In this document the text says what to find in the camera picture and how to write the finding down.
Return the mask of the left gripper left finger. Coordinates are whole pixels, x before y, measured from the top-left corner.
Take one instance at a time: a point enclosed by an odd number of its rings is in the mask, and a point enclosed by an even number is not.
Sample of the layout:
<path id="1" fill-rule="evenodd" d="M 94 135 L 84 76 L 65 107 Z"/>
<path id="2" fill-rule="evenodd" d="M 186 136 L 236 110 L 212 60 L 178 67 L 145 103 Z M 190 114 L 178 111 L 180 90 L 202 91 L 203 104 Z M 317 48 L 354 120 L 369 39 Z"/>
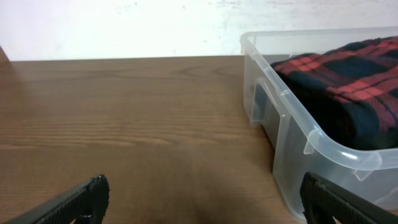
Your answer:
<path id="1" fill-rule="evenodd" d="M 109 205 L 109 192 L 105 175 L 97 175 L 6 224 L 101 224 Z"/>

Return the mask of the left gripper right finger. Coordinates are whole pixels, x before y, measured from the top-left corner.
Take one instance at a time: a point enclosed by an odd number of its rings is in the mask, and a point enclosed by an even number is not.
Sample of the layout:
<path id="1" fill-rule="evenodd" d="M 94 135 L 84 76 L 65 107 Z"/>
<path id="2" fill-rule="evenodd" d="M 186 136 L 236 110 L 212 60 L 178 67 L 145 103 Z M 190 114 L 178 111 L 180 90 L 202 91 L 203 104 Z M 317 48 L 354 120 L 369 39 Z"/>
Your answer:
<path id="1" fill-rule="evenodd" d="M 300 197 L 308 224 L 397 224 L 397 215 L 313 172 L 305 173 Z"/>

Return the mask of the red navy plaid cloth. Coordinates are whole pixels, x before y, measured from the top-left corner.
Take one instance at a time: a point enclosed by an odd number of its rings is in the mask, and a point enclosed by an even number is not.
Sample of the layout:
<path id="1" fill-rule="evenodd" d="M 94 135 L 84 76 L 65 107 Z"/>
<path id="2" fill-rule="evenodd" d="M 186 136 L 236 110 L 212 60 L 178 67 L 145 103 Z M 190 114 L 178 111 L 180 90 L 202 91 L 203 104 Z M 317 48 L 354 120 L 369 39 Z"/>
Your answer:
<path id="1" fill-rule="evenodd" d="M 397 147 L 396 36 L 271 67 L 332 140 L 363 151 Z"/>

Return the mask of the clear plastic storage container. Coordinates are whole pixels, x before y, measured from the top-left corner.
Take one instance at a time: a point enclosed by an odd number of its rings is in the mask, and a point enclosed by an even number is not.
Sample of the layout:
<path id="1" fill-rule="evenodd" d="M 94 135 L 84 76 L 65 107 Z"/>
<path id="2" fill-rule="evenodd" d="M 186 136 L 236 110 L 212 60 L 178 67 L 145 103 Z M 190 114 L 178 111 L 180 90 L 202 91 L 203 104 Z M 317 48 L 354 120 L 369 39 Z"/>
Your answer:
<path id="1" fill-rule="evenodd" d="M 247 32 L 243 105 L 275 149 L 272 174 L 291 216 L 304 222 L 300 186 L 306 172 L 385 209 L 397 208 L 397 149 L 358 151 L 330 139 L 271 67 L 304 53 L 322 54 L 351 42 L 397 34 L 396 27 Z"/>

